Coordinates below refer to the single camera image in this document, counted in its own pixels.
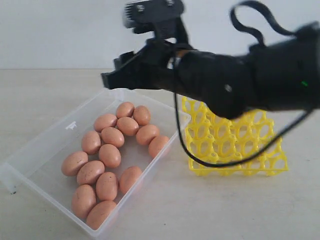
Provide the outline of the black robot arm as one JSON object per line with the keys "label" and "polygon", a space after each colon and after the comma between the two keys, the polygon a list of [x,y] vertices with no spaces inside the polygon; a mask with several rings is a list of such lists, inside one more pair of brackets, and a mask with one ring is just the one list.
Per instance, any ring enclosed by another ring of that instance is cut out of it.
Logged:
{"label": "black robot arm", "polygon": [[217,116],[320,107],[320,27],[303,26],[287,41],[253,45],[245,55],[200,51],[186,42],[149,39],[101,74],[112,90],[167,90],[204,102]]}

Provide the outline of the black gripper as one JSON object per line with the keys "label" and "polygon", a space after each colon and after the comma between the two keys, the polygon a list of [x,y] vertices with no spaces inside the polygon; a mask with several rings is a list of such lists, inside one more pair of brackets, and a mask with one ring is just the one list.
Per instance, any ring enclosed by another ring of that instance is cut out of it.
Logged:
{"label": "black gripper", "polygon": [[140,50],[113,59],[115,70],[100,74],[103,86],[109,90],[194,92],[197,85],[183,58],[197,51],[188,43],[157,42],[149,38]]}

